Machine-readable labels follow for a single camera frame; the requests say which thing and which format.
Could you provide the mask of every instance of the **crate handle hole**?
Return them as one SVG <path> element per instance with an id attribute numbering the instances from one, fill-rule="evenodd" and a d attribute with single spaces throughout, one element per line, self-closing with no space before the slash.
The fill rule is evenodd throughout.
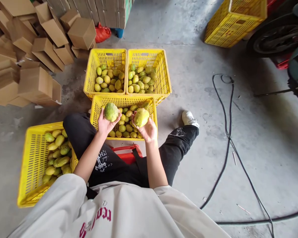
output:
<path id="1" fill-rule="evenodd" d="M 246 22 L 245 20 L 238 20 L 236 23 L 242 25 L 242 24 L 244 24 L 245 22 Z"/>

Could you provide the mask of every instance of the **white sweatshirt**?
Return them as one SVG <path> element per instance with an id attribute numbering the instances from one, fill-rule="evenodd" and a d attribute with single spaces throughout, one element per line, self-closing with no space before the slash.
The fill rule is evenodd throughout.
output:
<path id="1" fill-rule="evenodd" d="M 184 194 L 109 182 L 92 188 L 84 180 L 59 177 L 10 237 L 229 237 Z"/>

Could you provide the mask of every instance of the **shoe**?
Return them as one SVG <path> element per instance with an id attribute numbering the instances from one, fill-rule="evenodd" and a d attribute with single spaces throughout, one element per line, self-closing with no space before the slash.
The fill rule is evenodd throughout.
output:
<path id="1" fill-rule="evenodd" d="M 184 111 L 182 113 L 182 120 L 183 120 L 183 123 L 185 126 L 193 125 L 193 126 L 196 126 L 197 128 L 200 127 L 197 120 L 193 117 L 192 112 L 190 112 L 190 111 Z"/>

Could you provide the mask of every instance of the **sweatshirt sleeve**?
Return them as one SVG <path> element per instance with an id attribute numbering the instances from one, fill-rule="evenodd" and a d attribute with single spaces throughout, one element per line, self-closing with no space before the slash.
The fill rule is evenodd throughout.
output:
<path id="1" fill-rule="evenodd" d="M 170 186 L 154 191 L 185 237 L 230 237 L 183 193 Z"/>
<path id="2" fill-rule="evenodd" d="M 81 177 L 60 176 L 9 237 L 61 237 L 78 217 L 86 190 Z"/>

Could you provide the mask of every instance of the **blue object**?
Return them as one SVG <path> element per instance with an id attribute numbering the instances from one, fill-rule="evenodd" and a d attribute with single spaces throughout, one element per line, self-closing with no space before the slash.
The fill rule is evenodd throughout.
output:
<path id="1" fill-rule="evenodd" d="M 118 38 L 122 38 L 123 37 L 123 33 L 124 33 L 124 30 L 123 29 L 116 28 L 116 32 L 117 32 L 117 37 Z"/>

